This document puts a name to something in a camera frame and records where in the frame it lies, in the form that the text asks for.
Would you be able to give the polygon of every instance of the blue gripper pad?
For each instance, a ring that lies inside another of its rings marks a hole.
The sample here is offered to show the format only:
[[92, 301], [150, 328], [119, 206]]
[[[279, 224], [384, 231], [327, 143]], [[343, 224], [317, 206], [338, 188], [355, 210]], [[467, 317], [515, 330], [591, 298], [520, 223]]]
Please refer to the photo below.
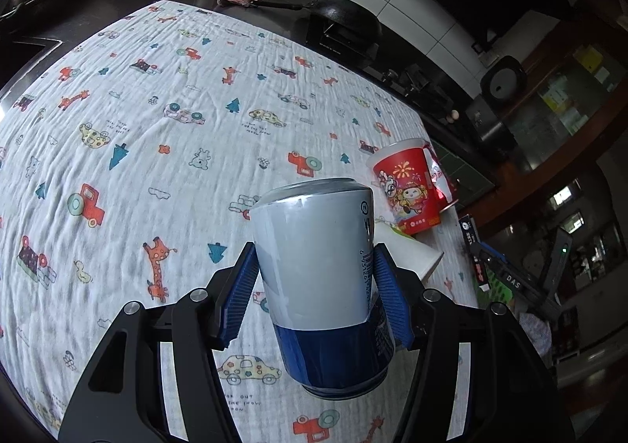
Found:
[[248, 243], [238, 257], [232, 274], [235, 276], [233, 285], [222, 303], [221, 331], [219, 339], [225, 347], [237, 337], [244, 319], [244, 312], [249, 305], [250, 295], [255, 286], [259, 263], [255, 245]]
[[415, 335], [411, 324], [411, 307], [423, 292], [421, 280], [412, 271], [399, 269], [385, 244], [373, 249], [373, 277], [395, 338], [406, 349], [412, 349]]

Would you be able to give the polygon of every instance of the glass cabinet door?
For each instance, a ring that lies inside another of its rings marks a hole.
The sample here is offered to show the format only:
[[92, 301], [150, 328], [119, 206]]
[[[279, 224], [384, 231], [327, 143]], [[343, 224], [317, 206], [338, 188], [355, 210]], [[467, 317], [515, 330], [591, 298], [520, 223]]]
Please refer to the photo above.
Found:
[[609, 99], [626, 68], [597, 43], [582, 45], [504, 122], [532, 170], [556, 152]]

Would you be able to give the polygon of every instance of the white muslin blanket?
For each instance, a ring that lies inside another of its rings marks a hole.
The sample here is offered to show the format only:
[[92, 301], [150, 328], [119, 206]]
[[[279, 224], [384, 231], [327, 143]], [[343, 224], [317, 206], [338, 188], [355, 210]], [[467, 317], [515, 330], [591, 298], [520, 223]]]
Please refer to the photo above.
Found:
[[[161, 1], [90, 37], [0, 122], [0, 361], [18, 392], [57, 435], [126, 302], [174, 303], [232, 266], [264, 192], [337, 176], [373, 185], [368, 155], [413, 137], [428, 139], [408, 106], [221, 14]], [[373, 186], [376, 217], [391, 221]], [[476, 306], [454, 209], [419, 238], [445, 253], [428, 285]], [[261, 279], [254, 291], [238, 339], [215, 353], [243, 441], [390, 441], [416, 353], [398, 352], [368, 395], [318, 400], [283, 371]], [[162, 370], [184, 438], [167, 346]], [[464, 426], [467, 348], [458, 379], [451, 436]]]

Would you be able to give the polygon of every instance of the red paper cup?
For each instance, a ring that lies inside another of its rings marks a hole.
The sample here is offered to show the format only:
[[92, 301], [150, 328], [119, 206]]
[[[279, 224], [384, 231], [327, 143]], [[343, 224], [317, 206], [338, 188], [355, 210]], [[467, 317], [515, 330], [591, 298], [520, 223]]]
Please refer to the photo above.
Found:
[[429, 151], [429, 156], [426, 154], [428, 170], [431, 173], [432, 184], [434, 184], [434, 189], [436, 190], [440, 211], [443, 212], [445, 209], [449, 209], [452, 205], [458, 203], [458, 193], [440, 167], [436, 153], [429, 144], [427, 144], [427, 151]]
[[395, 223], [412, 236], [440, 224], [440, 211], [428, 143], [420, 138], [402, 140], [380, 149], [367, 165], [384, 190]]

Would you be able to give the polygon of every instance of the screw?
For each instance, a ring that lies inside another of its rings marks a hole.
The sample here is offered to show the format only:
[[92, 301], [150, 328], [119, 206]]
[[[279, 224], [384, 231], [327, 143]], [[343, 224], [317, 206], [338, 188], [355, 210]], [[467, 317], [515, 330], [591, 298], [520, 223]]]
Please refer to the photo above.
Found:
[[425, 289], [425, 291], [423, 291], [423, 297], [429, 302], [436, 303], [440, 299], [440, 292], [436, 289]]
[[137, 303], [136, 301], [131, 301], [131, 302], [128, 302], [126, 305], [124, 305], [124, 313], [126, 315], [133, 315], [138, 310], [139, 310], [139, 303]]
[[495, 315], [505, 315], [506, 314], [506, 305], [503, 303], [493, 303], [491, 304], [491, 312]]
[[205, 289], [196, 289], [190, 293], [190, 299], [195, 303], [203, 301], [206, 297], [207, 291]]

